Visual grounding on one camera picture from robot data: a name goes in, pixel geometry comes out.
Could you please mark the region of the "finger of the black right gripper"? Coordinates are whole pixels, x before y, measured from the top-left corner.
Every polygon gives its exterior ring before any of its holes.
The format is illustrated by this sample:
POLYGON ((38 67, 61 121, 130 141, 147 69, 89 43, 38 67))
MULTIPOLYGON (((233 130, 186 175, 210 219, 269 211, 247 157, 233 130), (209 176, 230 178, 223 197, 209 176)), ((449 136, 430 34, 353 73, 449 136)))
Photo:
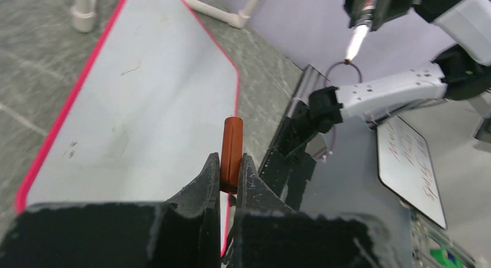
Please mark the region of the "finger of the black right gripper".
POLYGON ((361 16, 362 0, 344 0, 343 9, 349 17, 349 28, 355 26, 361 16))
POLYGON ((384 23, 407 14, 412 4, 413 0, 377 0, 371 31, 377 31, 384 23))

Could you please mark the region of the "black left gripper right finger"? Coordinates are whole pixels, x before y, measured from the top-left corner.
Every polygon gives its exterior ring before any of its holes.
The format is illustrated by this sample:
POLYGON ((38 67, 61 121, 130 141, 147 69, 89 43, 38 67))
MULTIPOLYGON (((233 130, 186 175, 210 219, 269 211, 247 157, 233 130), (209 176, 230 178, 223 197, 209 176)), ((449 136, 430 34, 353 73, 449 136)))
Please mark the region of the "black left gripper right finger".
POLYGON ((373 215, 294 211, 241 160, 231 267, 391 267, 391 240, 373 215))

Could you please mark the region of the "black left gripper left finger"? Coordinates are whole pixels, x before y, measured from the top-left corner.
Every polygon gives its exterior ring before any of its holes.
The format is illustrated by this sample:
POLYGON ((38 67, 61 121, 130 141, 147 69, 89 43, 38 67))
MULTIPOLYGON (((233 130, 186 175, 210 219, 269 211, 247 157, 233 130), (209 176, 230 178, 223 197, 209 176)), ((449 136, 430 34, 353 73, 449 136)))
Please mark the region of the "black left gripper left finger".
POLYGON ((220 267, 220 162, 166 201, 43 203, 1 242, 2 267, 220 267))

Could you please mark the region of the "white marker pen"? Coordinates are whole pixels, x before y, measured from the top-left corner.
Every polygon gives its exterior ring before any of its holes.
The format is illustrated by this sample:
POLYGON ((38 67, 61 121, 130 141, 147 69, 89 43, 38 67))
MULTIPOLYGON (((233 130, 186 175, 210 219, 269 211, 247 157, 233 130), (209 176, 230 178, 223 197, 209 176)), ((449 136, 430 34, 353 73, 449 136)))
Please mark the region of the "white marker pen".
POLYGON ((371 31, 376 3, 377 0, 362 0, 361 16, 353 27, 351 39, 346 49, 344 59, 346 65, 351 64, 357 56, 365 37, 371 31))

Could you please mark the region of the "brown marker cap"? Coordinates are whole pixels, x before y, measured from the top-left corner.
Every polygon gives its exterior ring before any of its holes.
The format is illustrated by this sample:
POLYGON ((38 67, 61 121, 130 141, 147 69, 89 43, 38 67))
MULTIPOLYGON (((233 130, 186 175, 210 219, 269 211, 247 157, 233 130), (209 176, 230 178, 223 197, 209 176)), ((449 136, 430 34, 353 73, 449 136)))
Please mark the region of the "brown marker cap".
POLYGON ((220 189, 222 192, 237 193, 242 155, 243 120, 231 116, 225 119, 223 131, 220 166, 220 189))

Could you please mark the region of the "pink framed whiteboard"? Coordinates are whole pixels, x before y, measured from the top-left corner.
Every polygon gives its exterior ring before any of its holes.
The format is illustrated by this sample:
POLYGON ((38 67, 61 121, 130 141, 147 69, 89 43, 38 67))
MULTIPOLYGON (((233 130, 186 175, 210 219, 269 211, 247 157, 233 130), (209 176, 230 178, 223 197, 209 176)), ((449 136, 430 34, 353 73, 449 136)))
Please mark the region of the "pink framed whiteboard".
POLYGON ((123 1, 20 186, 18 216, 43 203, 166 201, 221 150, 237 68, 196 15, 151 21, 123 1))

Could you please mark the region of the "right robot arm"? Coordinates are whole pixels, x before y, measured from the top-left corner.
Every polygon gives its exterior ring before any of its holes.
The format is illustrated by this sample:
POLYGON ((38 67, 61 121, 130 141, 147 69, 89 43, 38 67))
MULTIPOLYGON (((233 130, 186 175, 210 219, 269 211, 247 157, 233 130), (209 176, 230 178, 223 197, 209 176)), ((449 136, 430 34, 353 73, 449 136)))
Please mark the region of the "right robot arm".
POLYGON ((319 133, 372 110, 416 101, 467 100, 490 88, 490 0, 345 0, 353 30, 344 65, 353 65, 366 36, 413 9, 455 42, 420 68, 378 80, 333 86, 327 72, 304 69, 272 149, 290 159, 319 133))

